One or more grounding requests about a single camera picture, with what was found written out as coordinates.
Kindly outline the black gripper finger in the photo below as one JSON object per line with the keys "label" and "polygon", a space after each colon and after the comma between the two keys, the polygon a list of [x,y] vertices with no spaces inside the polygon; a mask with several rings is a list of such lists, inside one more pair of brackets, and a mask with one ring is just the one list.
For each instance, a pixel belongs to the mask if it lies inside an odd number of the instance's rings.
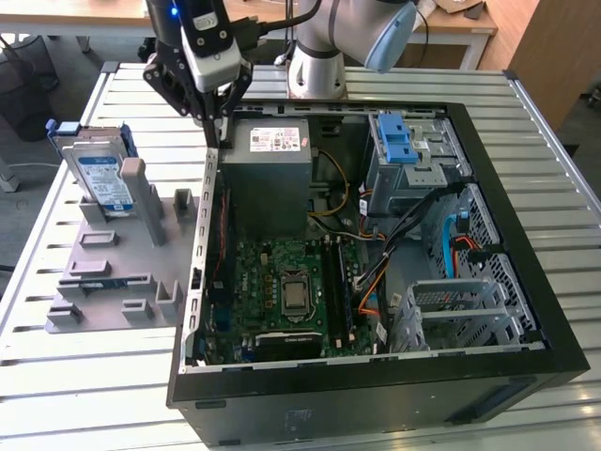
{"label": "black gripper finger", "polygon": [[230,83],[229,87],[217,96],[217,116],[214,121],[216,145],[221,143],[222,122],[230,117],[246,94],[253,81],[254,64],[243,63],[240,66],[239,77]]}
{"label": "black gripper finger", "polygon": [[208,117],[202,93],[194,84],[187,60],[179,49],[157,49],[146,64],[144,80],[182,117],[191,116],[214,143],[214,121]]}

